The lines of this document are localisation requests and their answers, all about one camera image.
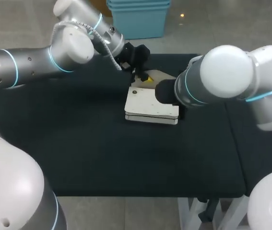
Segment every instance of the yellow object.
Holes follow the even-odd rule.
[[[146,80],[147,82],[153,82],[154,80],[153,80],[153,78],[151,78],[150,76],[149,76],[149,78]]]

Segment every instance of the white cable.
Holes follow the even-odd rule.
[[[114,64],[114,66],[116,67],[117,70],[122,70],[121,66],[115,61],[109,47],[107,46],[106,42],[104,41],[104,39],[102,38],[102,36],[91,26],[87,25],[87,24],[84,24],[84,23],[81,23],[81,22],[76,22],[76,21],[62,21],[62,22],[59,22],[57,24],[55,24],[54,26],[54,29],[53,29],[53,33],[52,33],[52,36],[51,36],[51,44],[53,43],[53,39],[54,39],[54,36],[55,36],[55,33],[57,31],[57,29],[60,27],[60,26],[71,26],[71,25],[74,25],[76,26],[77,28],[80,28],[81,30],[83,30],[86,34],[87,34],[87,30],[86,29],[89,29],[90,31],[93,32],[93,34],[101,41],[101,43],[103,44],[106,52],[108,53],[112,63]]]

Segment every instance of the blue container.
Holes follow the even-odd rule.
[[[141,2],[159,2],[163,0],[107,0],[110,3],[141,3]]]
[[[156,1],[156,2],[142,2],[142,3],[111,3],[107,2],[108,7],[110,8],[131,8],[131,7],[160,7],[160,6],[170,6],[170,0],[167,1]]]
[[[160,7],[111,8],[113,25],[125,39],[162,37],[169,5]]]

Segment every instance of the gray floor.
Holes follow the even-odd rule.
[[[272,0],[172,0],[163,38],[132,40],[152,53],[205,53],[222,44],[272,45]],[[54,0],[0,0],[0,48],[49,43]],[[70,230],[178,230],[174,198],[59,197]],[[203,230],[211,229],[203,225]]]

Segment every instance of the black tablecloth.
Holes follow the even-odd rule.
[[[194,55],[152,55],[177,76]],[[178,125],[125,120],[129,75],[96,56],[61,80],[0,90],[0,133],[59,196],[240,197],[245,183],[224,104]]]
[[[261,131],[244,102],[226,104],[249,196],[254,186],[272,173],[272,132]]]

